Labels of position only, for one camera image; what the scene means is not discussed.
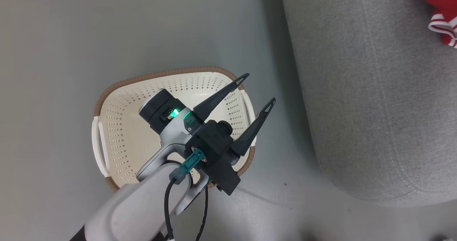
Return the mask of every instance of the sofa seam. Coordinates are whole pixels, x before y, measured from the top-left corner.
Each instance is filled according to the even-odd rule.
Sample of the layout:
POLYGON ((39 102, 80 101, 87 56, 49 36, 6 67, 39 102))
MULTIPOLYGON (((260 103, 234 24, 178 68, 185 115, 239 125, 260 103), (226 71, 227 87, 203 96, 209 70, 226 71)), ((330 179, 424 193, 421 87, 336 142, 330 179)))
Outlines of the sofa seam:
POLYGON ((429 192, 433 192, 433 193, 440 193, 440 194, 452 194, 452 193, 455 193, 457 190, 455 189, 451 189, 451 190, 429 190, 429 189, 424 189, 422 187, 419 187, 416 183, 414 183, 414 181, 408 176, 408 174, 405 172, 405 170, 403 169, 403 166, 398 158, 398 150, 395 146, 395 139, 393 137, 393 132, 392 132, 392 123, 390 122, 389 120, 389 112, 387 110, 387 105, 385 103, 385 98, 384 98, 384 88, 383 86, 381 85, 381 82, 379 80, 379 71, 377 70, 378 69, 378 64, 377 64, 377 59, 376 59, 376 56, 374 56, 375 54, 375 46, 374 46, 374 42, 373 42, 373 39, 372 39, 372 33, 370 31, 370 28, 367 26, 367 23, 368 23, 368 17, 367 17, 367 11, 366 11, 366 8, 364 6, 364 2, 363 0, 360 0, 361 2, 361 8, 363 10, 363 16, 365 18, 364 22, 365 22, 365 28, 367 30, 367 33, 368 33, 368 39, 370 41, 370 46, 371 46, 371 60, 374 62, 374 67, 371 66, 370 64, 370 69, 372 70, 372 75, 373 75, 373 83, 374 83, 374 86, 376 88, 376 93, 377 93, 377 96, 378 96, 378 103, 379 103, 379 106, 381 108, 381 118, 382 118, 382 121, 384 122, 383 124, 383 128, 384 128, 384 132, 385 132, 385 135, 387 137, 387 143, 388 143, 388 146, 389 146, 389 150, 390 150, 390 157, 392 159, 392 161, 394 162, 394 166, 395 166, 395 171, 397 172, 397 174, 401 177, 402 181, 408 186, 410 187, 411 189, 413 190, 416 190, 416 192, 419 192, 419 193, 422 193, 422 194, 430 194, 428 192, 421 192, 421 191, 429 191, 429 192), (407 181, 405 180, 404 176, 406 176, 406 178, 408 178, 408 182, 410 182, 410 184, 412 184, 413 187, 411 187, 410 184, 407 183, 407 181))
POLYGON ((361 198, 361 197, 356 197, 356 196, 352 196, 352 197, 366 201, 366 202, 386 202, 386 201, 392 201, 392 200, 398 199, 400 197, 406 196, 414 191, 415 190, 412 189, 404 194, 396 195, 394 197, 389 197, 389 198, 383 198, 383 199, 366 199, 366 198, 361 198))

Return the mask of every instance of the black mount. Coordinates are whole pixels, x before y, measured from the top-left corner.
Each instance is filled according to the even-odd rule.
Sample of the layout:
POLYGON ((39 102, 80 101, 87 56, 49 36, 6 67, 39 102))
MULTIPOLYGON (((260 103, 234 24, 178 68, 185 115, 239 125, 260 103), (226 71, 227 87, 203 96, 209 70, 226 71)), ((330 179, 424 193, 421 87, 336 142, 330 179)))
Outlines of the black mount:
POLYGON ((196 168, 206 173, 212 183, 216 184, 220 191, 223 190, 228 195, 232 194, 241 181, 232 166, 238 162, 241 156, 246 154, 273 108, 276 99, 271 99, 263 107, 256 120, 235 141, 230 136, 233 129, 228 122, 209 120, 204 123, 204 120, 208 118, 211 111, 216 108, 225 96, 238 88, 248 76, 248 73, 242 75, 204 100, 194 108, 187 119, 184 119, 185 126, 194 124, 193 127, 190 127, 190 129, 193 129, 191 131, 192 137, 185 145, 184 157, 188 158, 192 154, 193 148, 203 151, 205 159, 199 162, 196 168))

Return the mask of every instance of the basket handle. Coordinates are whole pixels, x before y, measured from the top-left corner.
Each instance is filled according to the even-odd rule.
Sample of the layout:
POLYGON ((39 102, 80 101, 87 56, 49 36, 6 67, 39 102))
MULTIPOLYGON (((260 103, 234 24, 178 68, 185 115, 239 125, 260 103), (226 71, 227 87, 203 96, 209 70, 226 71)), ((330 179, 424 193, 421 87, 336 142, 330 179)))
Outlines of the basket handle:
MULTIPOLYGON (((254 107, 252 106, 251 100, 249 99, 248 93, 245 90, 240 90, 241 92, 241 99, 243 100, 243 107, 247 112, 249 118, 249 124, 253 123, 256 120, 256 113, 254 112, 254 107)), ((257 141, 257 136, 251 143, 251 146, 255 146, 257 141)))
POLYGON ((101 125, 101 122, 98 121, 98 118, 100 116, 94 117, 94 120, 92 121, 92 148, 94 150, 94 156, 95 156, 95 161, 97 162, 97 166, 101 171, 101 174, 105 177, 109 177, 110 174, 108 173, 108 170, 106 169, 106 165, 103 162, 103 158, 101 157, 101 151, 100 151, 100 144, 99 144, 99 135, 100 135, 100 129, 99 129, 99 124, 101 125))

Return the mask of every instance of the red cloth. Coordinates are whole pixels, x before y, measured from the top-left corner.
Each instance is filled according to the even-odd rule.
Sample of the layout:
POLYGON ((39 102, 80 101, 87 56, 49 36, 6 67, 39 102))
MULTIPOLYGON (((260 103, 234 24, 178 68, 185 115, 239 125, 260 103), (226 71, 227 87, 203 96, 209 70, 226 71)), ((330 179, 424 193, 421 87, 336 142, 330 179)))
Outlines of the red cloth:
POLYGON ((441 33, 441 42, 457 49, 457 0, 426 0, 436 7, 429 29, 441 33))

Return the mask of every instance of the perforated basket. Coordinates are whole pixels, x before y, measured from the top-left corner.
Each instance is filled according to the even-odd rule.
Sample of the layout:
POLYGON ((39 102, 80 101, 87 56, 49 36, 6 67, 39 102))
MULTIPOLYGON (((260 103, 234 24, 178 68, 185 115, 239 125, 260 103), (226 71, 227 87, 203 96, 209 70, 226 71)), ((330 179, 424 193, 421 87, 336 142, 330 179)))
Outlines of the perforated basket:
MULTIPOLYGON (((189 108, 193 108, 236 77, 219 67, 194 67, 152 73, 107 88, 98 99, 92 123, 92 146, 95 159, 108 185, 118 190, 124 184, 138 182, 136 173, 160 148, 160 137, 138 114, 140 106, 160 88, 167 89, 189 108)), ((216 107, 209 119, 225 120, 233 127, 236 139, 255 120, 247 93, 241 85, 216 107)), ((253 141, 245 156, 233 169, 241 176, 250 166, 253 141)), ((170 160, 183 162, 177 153, 170 160)), ((199 174, 191 172, 194 183, 199 174)))

